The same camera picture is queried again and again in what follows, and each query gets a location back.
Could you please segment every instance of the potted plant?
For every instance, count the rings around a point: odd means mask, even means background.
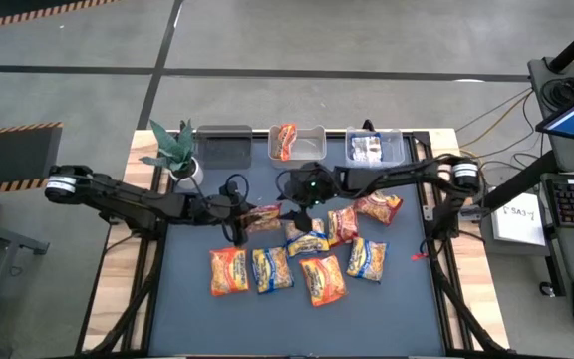
[[[203,182],[203,170],[194,153],[194,140],[192,135],[191,120],[180,122],[180,132],[175,137],[167,132],[159,123],[149,120],[156,140],[160,157],[143,157],[140,160],[144,164],[161,166],[169,169],[169,174],[181,189],[195,189]]]

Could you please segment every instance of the orange striped tape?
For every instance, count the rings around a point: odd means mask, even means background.
[[[15,126],[15,127],[11,127],[11,128],[1,128],[0,134],[7,133],[7,132],[50,129],[50,128],[62,128],[62,127],[64,127],[64,123],[61,123],[61,122],[47,123],[47,124],[22,125],[22,126]]]
[[[0,183],[0,193],[17,190],[43,188],[48,184],[48,179],[24,179],[12,182]]]
[[[38,18],[50,16],[50,15],[63,14],[63,13],[67,13],[67,12],[71,12],[71,11],[75,11],[75,10],[79,10],[79,9],[85,9],[87,7],[93,7],[93,6],[108,4],[108,3],[117,2],[117,1],[120,1],[120,0],[82,0],[82,1],[75,2],[75,3],[70,3],[67,5],[55,6],[52,8],[35,10],[35,11],[16,14],[16,15],[9,15],[9,16],[5,16],[5,17],[0,17],[0,26],[14,24],[14,23],[28,21],[28,20],[33,20],[33,19],[38,19]]]

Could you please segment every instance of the gray tray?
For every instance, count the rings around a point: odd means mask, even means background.
[[[344,140],[327,142],[328,167],[344,163]],[[406,158],[411,156],[406,145]],[[266,141],[254,140],[252,167],[240,171],[251,184],[248,201],[275,202],[278,191]],[[216,193],[232,170],[207,170],[201,186]],[[229,245],[220,227],[171,225],[163,255],[149,355],[308,355],[308,356],[439,356],[443,354],[429,264],[411,261],[423,240],[422,217],[414,185],[388,189],[404,204],[389,227],[359,218],[360,236],[386,241],[390,251],[382,284],[347,275],[348,295],[315,308],[296,257],[290,260],[293,288],[257,294],[250,290],[221,297],[210,294],[209,250]],[[350,202],[334,199],[311,211],[325,220],[327,211]],[[283,203],[283,210],[294,206]],[[247,250],[284,244],[284,232],[254,233]],[[350,246],[334,248],[343,272]],[[247,271],[253,278],[249,253]]]

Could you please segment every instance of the green leaves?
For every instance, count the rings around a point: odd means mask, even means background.
[[[154,120],[149,120],[151,128],[158,141],[158,151],[162,156],[158,159],[144,157],[141,161],[148,165],[161,166],[172,171],[179,171],[189,165],[194,150],[193,128],[191,120],[181,121],[182,130],[175,138]]]

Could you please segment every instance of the wooden platform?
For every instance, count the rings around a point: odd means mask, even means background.
[[[429,132],[434,156],[446,153],[459,155],[457,138],[453,129],[404,131]],[[153,167],[142,164],[139,158],[143,156],[155,156],[156,150],[156,139],[152,131],[136,131],[123,181],[142,188],[149,188],[152,180]],[[163,184],[160,186],[161,188],[165,188],[166,183],[164,182],[166,179],[167,176],[162,176]],[[426,185],[425,190],[429,194],[428,197],[431,197],[431,187]],[[479,230],[475,225],[468,223],[461,223],[460,225],[463,230],[479,234]],[[110,232],[108,245],[112,245],[128,235],[130,234],[124,226],[113,227]],[[508,348],[508,339],[506,337],[506,331],[483,244],[479,240],[465,235],[454,239],[452,243],[457,272],[466,305],[490,336],[498,344]],[[94,348],[103,340],[128,305],[137,255],[139,253],[139,245],[139,239],[131,239],[114,248],[106,255],[86,331],[83,345],[84,350]],[[151,243],[150,249],[147,252],[147,270],[151,266],[154,247],[155,243]],[[442,268],[446,271],[443,258]],[[132,338],[134,348],[139,348],[139,343],[141,342],[144,308],[145,303],[137,318],[138,323]],[[462,339],[458,334],[459,323],[452,305],[448,306],[448,315],[455,347],[462,348]],[[474,344],[476,349],[481,350],[481,347],[479,347],[476,342],[474,342]]]

